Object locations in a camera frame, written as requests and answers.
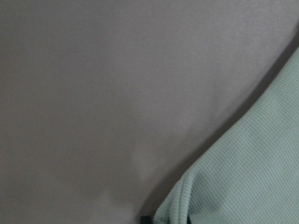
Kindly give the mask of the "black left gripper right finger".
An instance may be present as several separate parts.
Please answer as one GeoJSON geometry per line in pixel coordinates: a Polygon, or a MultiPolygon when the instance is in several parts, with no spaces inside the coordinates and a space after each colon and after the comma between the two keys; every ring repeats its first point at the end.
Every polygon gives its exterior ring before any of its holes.
{"type": "Polygon", "coordinates": [[[191,219],[190,219],[190,216],[189,216],[189,215],[187,216],[186,224],[192,224],[192,222],[191,222],[191,219]]]}

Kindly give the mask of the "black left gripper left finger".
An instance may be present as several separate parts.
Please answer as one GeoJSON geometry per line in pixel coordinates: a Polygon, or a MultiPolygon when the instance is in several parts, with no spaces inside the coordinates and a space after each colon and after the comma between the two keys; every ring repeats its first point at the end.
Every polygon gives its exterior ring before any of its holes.
{"type": "Polygon", "coordinates": [[[153,224],[152,217],[151,216],[141,216],[140,224],[153,224]]]}

